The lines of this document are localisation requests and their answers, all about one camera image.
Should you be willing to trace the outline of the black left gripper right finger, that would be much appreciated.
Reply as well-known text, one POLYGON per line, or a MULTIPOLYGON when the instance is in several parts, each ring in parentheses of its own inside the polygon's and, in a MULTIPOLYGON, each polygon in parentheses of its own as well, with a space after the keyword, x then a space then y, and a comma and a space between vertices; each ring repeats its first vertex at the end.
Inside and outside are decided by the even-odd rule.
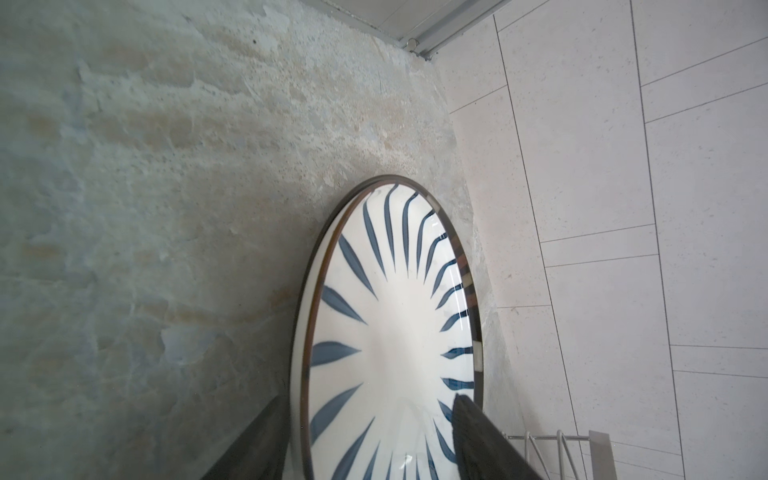
POLYGON ((451 423, 461 480, 542 479, 468 396, 455 396, 451 423))

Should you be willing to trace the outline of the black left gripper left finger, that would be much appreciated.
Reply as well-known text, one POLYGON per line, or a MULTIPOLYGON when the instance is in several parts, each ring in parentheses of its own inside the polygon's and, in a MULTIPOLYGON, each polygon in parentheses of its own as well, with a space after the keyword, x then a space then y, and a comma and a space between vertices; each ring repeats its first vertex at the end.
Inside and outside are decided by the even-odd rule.
POLYGON ((281 479, 289 440, 289 400, 278 395, 201 479, 281 479))

